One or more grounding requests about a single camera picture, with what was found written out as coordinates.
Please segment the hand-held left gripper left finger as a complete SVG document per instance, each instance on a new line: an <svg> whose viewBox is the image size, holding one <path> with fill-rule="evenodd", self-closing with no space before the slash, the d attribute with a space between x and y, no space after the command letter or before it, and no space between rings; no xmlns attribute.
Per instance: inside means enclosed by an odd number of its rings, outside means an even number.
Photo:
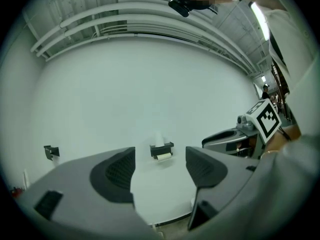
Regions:
<svg viewBox="0 0 320 240"><path fill-rule="evenodd" d="M135 148L58 165L33 183L18 204L49 240L158 240L135 210Z"/></svg>

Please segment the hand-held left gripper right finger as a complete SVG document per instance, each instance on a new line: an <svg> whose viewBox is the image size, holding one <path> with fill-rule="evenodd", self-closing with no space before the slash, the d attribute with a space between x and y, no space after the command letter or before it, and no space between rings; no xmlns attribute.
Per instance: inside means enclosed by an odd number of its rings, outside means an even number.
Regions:
<svg viewBox="0 0 320 240"><path fill-rule="evenodd" d="M186 168L196 194L188 223L191 231L218 215L241 192L259 160L205 148L185 148Z"/></svg>

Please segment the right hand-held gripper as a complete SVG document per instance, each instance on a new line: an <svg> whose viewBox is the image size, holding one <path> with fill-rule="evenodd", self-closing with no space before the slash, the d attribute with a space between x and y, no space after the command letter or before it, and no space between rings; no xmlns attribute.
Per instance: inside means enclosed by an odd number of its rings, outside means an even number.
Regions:
<svg viewBox="0 0 320 240"><path fill-rule="evenodd" d="M236 128L227 129L206 137L201 144L204 149L223 154L249 154L260 158L268 141L280 128L282 122L269 99L259 100L244 115L237 118ZM236 143L244 139L256 139L254 149L236 149Z"/></svg>

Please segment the person's right hand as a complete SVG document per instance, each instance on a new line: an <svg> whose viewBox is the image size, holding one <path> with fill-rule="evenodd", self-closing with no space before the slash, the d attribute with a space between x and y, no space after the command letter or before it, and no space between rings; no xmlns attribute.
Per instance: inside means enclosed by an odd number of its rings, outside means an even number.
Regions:
<svg viewBox="0 0 320 240"><path fill-rule="evenodd" d="M249 150L254 150L256 147L257 143L257 138L255 136L251 136L249 138L243 139L240 142L236 143L236 150L244 150L244 149L249 149Z"/></svg>

